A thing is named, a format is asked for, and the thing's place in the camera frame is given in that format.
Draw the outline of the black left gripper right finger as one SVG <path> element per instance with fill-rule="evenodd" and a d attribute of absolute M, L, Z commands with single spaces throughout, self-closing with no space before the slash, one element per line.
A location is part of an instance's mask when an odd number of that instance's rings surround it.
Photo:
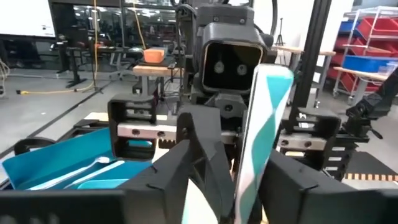
<path fill-rule="evenodd" d="M 275 224 L 397 224 L 397 190 L 356 190 L 272 152 L 259 188 Z"/>

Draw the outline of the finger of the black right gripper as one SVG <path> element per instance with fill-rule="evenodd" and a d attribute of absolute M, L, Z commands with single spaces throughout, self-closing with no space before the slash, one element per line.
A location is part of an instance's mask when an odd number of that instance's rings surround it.
<path fill-rule="evenodd" d="M 184 106 L 178 112 L 177 142 L 188 140 L 192 152 L 190 177 L 198 185 L 220 223 L 231 221 L 234 182 L 221 137 L 220 110 Z"/>

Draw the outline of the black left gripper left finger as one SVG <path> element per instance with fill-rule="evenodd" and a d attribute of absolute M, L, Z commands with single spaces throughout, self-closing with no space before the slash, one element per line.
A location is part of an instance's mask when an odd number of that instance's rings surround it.
<path fill-rule="evenodd" d="M 110 190 L 6 191 L 1 223 L 181 223 L 192 152 L 188 140 Z"/>

